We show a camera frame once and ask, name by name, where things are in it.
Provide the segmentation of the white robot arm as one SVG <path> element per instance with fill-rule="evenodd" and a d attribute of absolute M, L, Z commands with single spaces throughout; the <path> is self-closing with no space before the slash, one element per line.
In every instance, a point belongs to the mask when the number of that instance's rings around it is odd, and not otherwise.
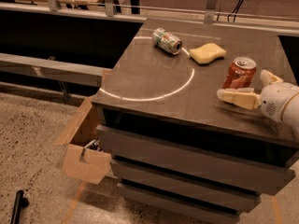
<path fill-rule="evenodd" d="M 253 88 L 219 89 L 217 97 L 223 102 L 248 110 L 259 108 L 262 114 L 276 123 L 283 123 L 299 139 L 299 87 L 285 82 L 268 70 L 262 70 L 263 88 L 260 94 Z"/>

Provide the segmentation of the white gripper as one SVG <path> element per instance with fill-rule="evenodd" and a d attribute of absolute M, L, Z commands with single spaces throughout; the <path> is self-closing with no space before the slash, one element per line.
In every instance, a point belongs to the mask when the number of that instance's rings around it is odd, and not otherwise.
<path fill-rule="evenodd" d="M 283 82 L 268 70 L 262 70 L 260 79 L 263 90 L 260 95 L 253 88 L 219 89 L 217 97 L 223 102 L 233 104 L 248 110 L 261 105 L 262 113 L 276 122 L 298 121 L 298 87 Z"/>

